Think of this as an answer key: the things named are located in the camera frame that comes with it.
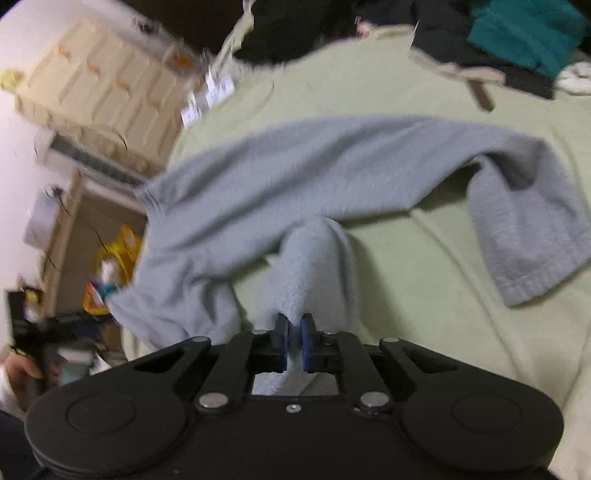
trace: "metal screw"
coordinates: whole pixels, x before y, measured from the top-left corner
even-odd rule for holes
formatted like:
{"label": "metal screw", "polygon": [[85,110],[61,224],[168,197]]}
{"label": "metal screw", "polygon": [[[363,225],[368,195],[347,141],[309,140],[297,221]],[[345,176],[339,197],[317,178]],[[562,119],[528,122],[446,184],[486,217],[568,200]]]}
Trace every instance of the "metal screw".
{"label": "metal screw", "polygon": [[199,397],[199,404],[204,408],[221,408],[229,402],[223,393],[205,393]]}
{"label": "metal screw", "polygon": [[369,408],[383,407],[390,401],[390,397],[383,392],[366,392],[361,395],[361,403]]}
{"label": "metal screw", "polygon": [[297,403],[292,403],[291,405],[285,407],[285,411],[287,413],[299,413],[301,412],[301,405],[298,405]]}

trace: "teal cloth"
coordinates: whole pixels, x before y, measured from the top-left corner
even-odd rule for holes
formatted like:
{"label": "teal cloth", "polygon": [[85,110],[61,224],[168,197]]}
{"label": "teal cloth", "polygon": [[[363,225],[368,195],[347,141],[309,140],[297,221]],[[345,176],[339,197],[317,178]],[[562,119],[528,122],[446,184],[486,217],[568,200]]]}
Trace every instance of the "teal cloth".
{"label": "teal cloth", "polygon": [[556,78],[591,24],[568,0],[470,2],[468,41],[516,65]]}

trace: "white wall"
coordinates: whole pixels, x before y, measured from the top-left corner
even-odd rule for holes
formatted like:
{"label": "white wall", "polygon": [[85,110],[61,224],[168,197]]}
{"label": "white wall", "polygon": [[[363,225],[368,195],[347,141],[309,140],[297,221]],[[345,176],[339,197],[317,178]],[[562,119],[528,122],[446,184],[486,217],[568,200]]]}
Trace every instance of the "white wall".
{"label": "white wall", "polygon": [[[22,0],[0,20],[0,69],[30,70],[60,33],[77,18],[95,18],[126,40],[148,48],[134,27],[135,12],[112,0]],[[68,175],[35,163],[33,141],[39,127],[14,111],[14,99],[0,92],[0,289],[13,287],[18,274],[38,277],[40,253],[22,242],[27,210],[44,186],[67,185]],[[0,309],[0,349],[8,332]]]}

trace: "light green bedsheet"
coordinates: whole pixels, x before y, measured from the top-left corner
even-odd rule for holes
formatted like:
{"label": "light green bedsheet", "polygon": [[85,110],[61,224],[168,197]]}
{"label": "light green bedsheet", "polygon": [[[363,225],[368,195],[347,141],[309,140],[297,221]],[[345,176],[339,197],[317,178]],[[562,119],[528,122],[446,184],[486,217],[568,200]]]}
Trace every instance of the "light green bedsheet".
{"label": "light green bedsheet", "polygon": [[[404,28],[378,29],[370,38],[334,43],[285,67],[250,72],[229,53],[251,25],[245,14],[215,65],[239,80],[236,92],[178,139],[170,168],[287,121],[438,115],[543,137],[589,198],[591,98],[558,93],[547,101],[489,85],[496,108],[482,112],[463,82],[408,58],[412,32]],[[567,423],[553,471],[567,479],[591,478],[591,268],[538,300],[505,307],[466,208],[468,178],[469,172],[455,175],[409,214],[347,226],[359,264],[362,339],[400,336],[546,392]],[[235,281],[248,313],[254,312],[264,271],[262,261]]]}

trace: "gray towel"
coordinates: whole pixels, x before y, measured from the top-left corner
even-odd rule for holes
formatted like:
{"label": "gray towel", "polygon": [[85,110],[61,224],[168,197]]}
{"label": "gray towel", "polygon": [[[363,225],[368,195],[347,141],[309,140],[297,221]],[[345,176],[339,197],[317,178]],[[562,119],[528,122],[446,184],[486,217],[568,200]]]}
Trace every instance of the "gray towel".
{"label": "gray towel", "polygon": [[255,328],[270,330],[278,313],[291,323],[290,356],[283,374],[255,377],[255,395],[312,393],[318,374],[302,370],[300,320],[311,313],[318,330],[348,332],[359,324],[355,257],[348,235],[333,220],[311,219],[290,230],[281,242],[279,257],[262,282]]}
{"label": "gray towel", "polygon": [[294,224],[408,210],[470,163],[479,170],[469,209],[505,304],[588,261],[587,213],[544,141],[438,118],[316,119],[212,149],[141,187],[148,249],[108,305],[155,346],[194,335],[226,342],[240,325],[232,274]]}

